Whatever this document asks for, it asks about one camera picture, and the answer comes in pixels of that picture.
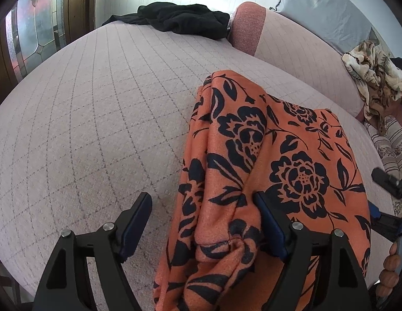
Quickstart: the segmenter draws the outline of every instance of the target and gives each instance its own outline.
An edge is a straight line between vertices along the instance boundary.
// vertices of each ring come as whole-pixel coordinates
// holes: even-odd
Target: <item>striped fabric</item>
[[[388,174],[402,179],[402,127],[398,121],[388,116],[385,119],[386,133],[380,136],[375,127],[365,122],[365,127]],[[402,214],[402,202],[393,198],[395,215]]]

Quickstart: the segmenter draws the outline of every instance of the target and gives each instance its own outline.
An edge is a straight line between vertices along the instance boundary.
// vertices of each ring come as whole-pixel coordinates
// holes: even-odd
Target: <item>orange floral cloth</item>
[[[342,229],[366,273],[368,202],[337,117],[268,95],[229,70],[198,89],[177,206],[154,283],[156,311],[260,311],[283,263],[260,251],[265,191],[310,230]],[[308,303],[318,257],[297,310]]]

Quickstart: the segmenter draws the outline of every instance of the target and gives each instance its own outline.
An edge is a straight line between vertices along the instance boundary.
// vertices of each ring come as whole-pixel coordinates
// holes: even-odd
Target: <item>black gripper frame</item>
[[[87,257],[96,259],[101,287],[110,311],[141,311],[121,263],[135,253],[152,211],[152,199],[141,193],[122,211],[114,227],[61,236],[41,277],[32,311],[97,311]]]
[[[371,173],[372,180],[390,193],[393,197],[402,200],[402,179],[397,179],[391,174],[385,173],[380,168],[374,168]],[[391,242],[396,242],[402,236],[402,218],[394,215],[382,213],[379,209],[369,202],[371,215],[371,228],[381,236]],[[369,289],[371,302],[374,311],[402,311],[402,269],[399,273],[399,281],[392,289],[391,294],[386,300],[378,305],[376,303],[376,287],[373,285]]]
[[[345,233],[337,236],[297,230],[264,192],[254,194],[262,229],[272,253],[285,263],[262,311],[295,311],[302,295],[311,256],[319,256],[316,281],[306,311],[371,311],[362,270]]]

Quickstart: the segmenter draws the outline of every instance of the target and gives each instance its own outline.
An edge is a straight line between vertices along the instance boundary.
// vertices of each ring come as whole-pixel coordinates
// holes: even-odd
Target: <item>grid pattern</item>
[[[392,212],[390,196],[370,180],[382,163],[365,128],[314,88],[226,40],[114,22],[53,55],[0,106],[0,259],[29,293],[61,229],[96,230],[147,191],[153,212],[123,267],[143,310],[153,309],[152,280],[173,214],[194,97],[205,77],[221,69],[281,99],[330,108],[349,137],[368,198]],[[379,246],[370,281],[389,249],[372,238]],[[96,303],[105,310],[96,272],[90,261]]]

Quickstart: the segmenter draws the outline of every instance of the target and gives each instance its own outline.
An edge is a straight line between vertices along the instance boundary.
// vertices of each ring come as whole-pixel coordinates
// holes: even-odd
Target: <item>finger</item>
[[[385,258],[384,269],[388,271],[395,271],[401,262],[399,255],[391,255]]]
[[[383,270],[380,273],[380,281],[382,285],[393,288],[397,285],[399,276],[396,272]]]
[[[392,289],[389,287],[386,287],[382,284],[378,284],[376,293],[378,297],[388,297],[390,293],[392,292]]]
[[[394,242],[390,248],[390,255],[394,255],[397,252],[397,242]]]

